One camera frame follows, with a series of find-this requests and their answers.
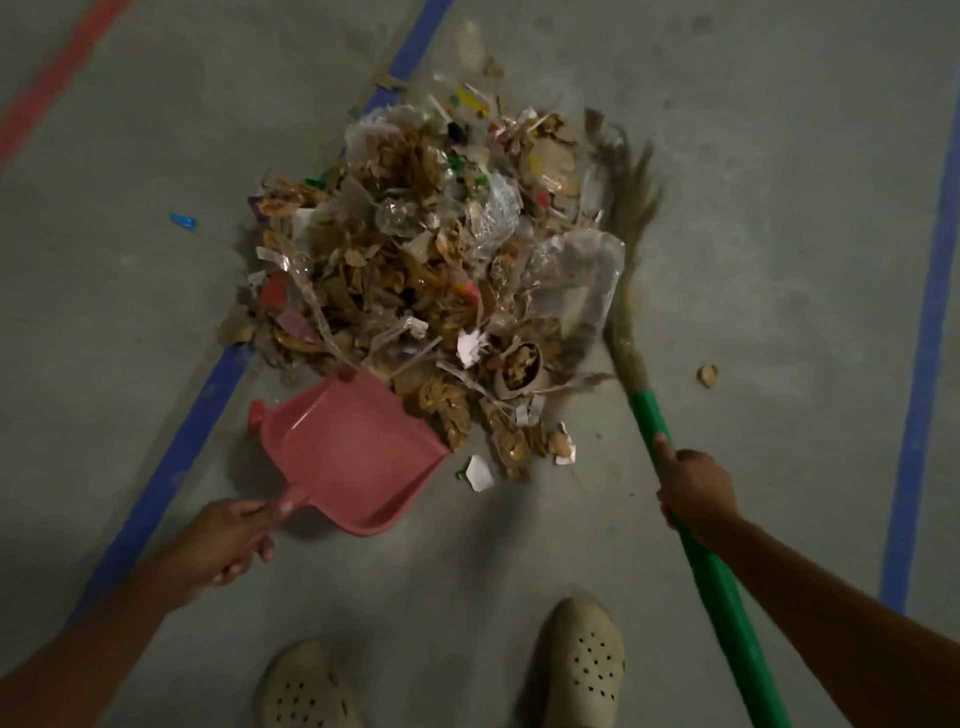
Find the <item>dustpan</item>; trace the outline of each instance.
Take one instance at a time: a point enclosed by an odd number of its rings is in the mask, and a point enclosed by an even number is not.
[[[287,481],[281,502],[312,506],[355,536],[400,517],[449,450],[375,376],[349,367],[248,418]]]

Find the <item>blue plastic piece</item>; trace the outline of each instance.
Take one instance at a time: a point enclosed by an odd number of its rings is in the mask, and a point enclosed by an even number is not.
[[[176,212],[170,213],[170,219],[177,223],[181,228],[187,228],[189,231],[197,228],[197,218],[187,217],[186,215],[177,215]]]

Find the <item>broom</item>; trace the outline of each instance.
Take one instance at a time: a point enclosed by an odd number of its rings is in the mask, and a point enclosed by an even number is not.
[[[650,387],[643,358],[634,346],[629,296],[630,281],[637,266],[636,251],[640,236],[657,213],[662,189],[651,189],[648,167],[653,150],[650,145],[644,147],[636,165],[631,165],[626,135],[622,130],[618,132],[619,137],[614,142],[596,145],[597,161],[611,175],[612,199],[608,205],[610,216],[606,227],[626,246],[623,275],[613,294],[604,339],[647,452],[656,467],[654,436],[662,432],[669,439],[670,433],[657,405],[657,397]],[[750,721],[755,728],[788,728],[790,723],[786,711],[763,658],[754,627],[743,609],[736,579],[716,554],[697,543],[689,529],[676,519],[674,522],[700,599],[730,665]]]

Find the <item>shoe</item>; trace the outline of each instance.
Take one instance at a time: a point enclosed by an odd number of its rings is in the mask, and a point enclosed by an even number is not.
[[[623,638],[610,615],[583,599],[561,602],[543,728],[613,728],[626,667]]]
[[[353,692],[319,640],[295,644],[276,658],[256,703],[261,728],[363,728]]]

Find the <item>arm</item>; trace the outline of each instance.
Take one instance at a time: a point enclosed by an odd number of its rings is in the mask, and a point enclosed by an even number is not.
[[[821,569],[736,509],[709,455],[656,442],[660,502],[723,559],[854,728],[937,725],[960,712],[960,645]]]
[[[208,505],[113,594],[0,682],[5,724],[93,726],[171,611],[273,555],[282,517],[262,501]]]

